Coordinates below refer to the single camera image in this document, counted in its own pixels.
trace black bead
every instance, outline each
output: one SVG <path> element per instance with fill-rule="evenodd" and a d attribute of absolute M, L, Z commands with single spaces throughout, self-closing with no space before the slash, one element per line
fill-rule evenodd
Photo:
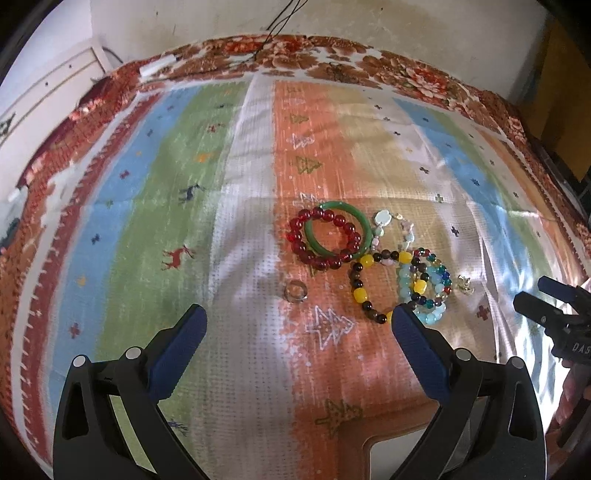
<path fill-rule="evenodd" d="M 375 321 L 375 319 L 378 317 L 378 315 L 379 315 L 379 312 L 374 309 L 371 309 L 371 310 L 368 310 L 367 312 L 365 312 L 365 316 L 369 320 L 373 320 L 373 321 Z"/>

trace red bead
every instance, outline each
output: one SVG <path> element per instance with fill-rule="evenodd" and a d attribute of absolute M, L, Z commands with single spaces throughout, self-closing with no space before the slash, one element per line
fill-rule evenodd
<path fill-rule="evenodd" d="M 306 244 L 304 242 L 296 241 L 291 244 L 291 251 L 295 254 L 300 254 L 306 251 Z"/>
<path fill-rule="evenodd" d="M 299 217 L 299 219 L 302 222 L 307 222 L 308 220 L 310 220 L 312 218 L 312 212 L 309 211 L 308 209 L 304 208 L 303 210 L 300 210 L 299 212 L 297 212 L 297 216 Z"/>
<path fill-rule="evenodd" d="M 329 263 L 322 257 L 316 257 L 313 265 L 316 270 L 326 271 L 329 269 Z"/>
<path fill-rule="evenodd" d="M 342 215 L 336 215 L 333 223 L 335 226 L 343 226 L 347 223 L 347 219 Z"/>
<path fill-rule="evenodd" d="M 343 248 L 339 253 L 339 258 L 341 262 L 349 263 L 353 260 L 353 252 L 348 248 Z"/>
<path fill-rule="evenodd" d="M 324 213 L 324 210 L 320 207 L 312 208 L 312 218 L 314 220 L 320 220 L 322 218 L 323 213 Z"/>
<path fill-rule="evenodd" d="M 351 222 L 346 223 L 343 227 L 343 230 L 345 231 L 345 233 L 349 234 L 355 231 L 355 225 L 352 224 Z"/>
<path fill-rule="evenodd" d="M 332 210 L 325 210 L 322 213 L 322 219 L 325 222 L 332 222 L 335 219 L 335 213 Z"/>
<path fill-rule="evenodd" d="M 311 252 L 310 250 L 306 250 L 305 252 L 300 253 L 300 260 L 302 263 L 305 263 L 306 265 L 311 264 L 315 258 L 316 255 L 314 254 L 314 252 Z"/>
<path fill-rule="evenodd" d="M 347 244 L 347 250 L 351 250 L 351 253 L 356 254 L 359 251 L 359 244 L 357 242 L 349 242 Z"/>
<path fill-rule="evenodd" d="M 299 218 L 292 218 L 290 220 L 290 227 L 292 230 L 299 230 L 301 229 L 303 223 L 301 222 L 301 220 Z"/>
<path fill-rule="evenodd" d="M 288 242 L 297 242 L 302 239 L 301 232 L 299 230 L 292 230 L 291 232 L 287 232 L 285 238 L 287 238 Z"/>
<path fill-rule="evenodd" d="M 351 232 L 349 234 L 349 242 L 360 243 L 361 242 L 361 235 L 359 232 Z"/>
<path fill-rule="evenodd" d="M 339 257 L 329 257 L 328 262 L 332 270 L 338 270 L 342 265 Z"/>

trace blue gripper pad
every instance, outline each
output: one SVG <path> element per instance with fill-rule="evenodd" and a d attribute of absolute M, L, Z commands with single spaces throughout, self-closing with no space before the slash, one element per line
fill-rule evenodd
<path fill-rule="evenodd" d="M 538 280 L 538 290 L 547 293 L 555 299 L 562 300 L 565 303 L 574 303 L 576 288 L 565 285 L 550 277 L 540 277 Z"/>
<path fill-rule="evenodd" d="M 450 396 L 449 369 L 431 348 L 425 337 L 426 331 L 427 329 L 414 313 L 407 312 L 401 305 L 394 309 L 392 315 L 394 337 L 425 394 L 441 405 L 445 405 Z"/>
<path fill-rule="evenodd" d="M 156 403 L 173 394 L 197 347 L 205 337 L 205 309 L 194 305 L 171 330 L 173 337 L 148 373 L 148 395 Z"/>

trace bed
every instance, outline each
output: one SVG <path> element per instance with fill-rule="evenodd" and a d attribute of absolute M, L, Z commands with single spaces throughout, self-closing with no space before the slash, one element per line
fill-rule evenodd
<path fill-rule="evenodd" d="M 74 356 L 145 345 L 191 303 L 207 310 L 207 336 L 160 406 L 210 477 L 367 475 L 351 439 L 424 427 L 434 406 L 354 301 L 348 266 L 316 271 L 286 239 L 299 210 L 330 200 L 370 220 L 400 214 L 412 248 L 470 278 L 433 327 L 479 359 L 524 358 L 549 427 L 566 370 L 512 299 L 542 275 L 584 284 L 591 237 L 509 105 L 341 38 L 241 35 L 169 54 L 152 76 L 138 69 L 160 56 L 98 82 L 18 183 L 27 201 L 0 257 L 0 405 L 48 474 Z M 401 236 L 394 221 L 380 248 Z M 292 279 L 305 302 L 283 298 Z M 379 311 L 398 303 L 394 267 L 363 280 Z"/>

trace metal screw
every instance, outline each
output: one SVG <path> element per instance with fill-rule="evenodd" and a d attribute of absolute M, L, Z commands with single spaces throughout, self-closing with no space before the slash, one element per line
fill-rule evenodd
<path fill-rule="evenodd" d="M 518 356 L 514 356 L 511 359 L 511 365 L 513 365 L 515 368 L 523 368 L 525 367 L 525 362 Z"/>
<path fill-rule="evenodd" d="M 84 362 L 86 362 L 86 357 L 84 355 L 78 355 L 72 362 L 72 365 L 75 367 L 81 367 L 84 365 Z"/>
<path fill-rule="evenodd" d="M 472 358 L 472 354 L 466 350 L 465 348 L 459 348 L 456 352 L 456 357 L 464 362 L 467 362 L 470 358 Z"/>
<path fill-rule="evenodd" d="M 125 356 L 129 360 L 134 360 L 134 359 L 138 358 L 141 354 L 142 354 L 142 349 L 138 346 L 133 346 L 131 348 L 128 348 L 127 351 L 125 352 Z"/>

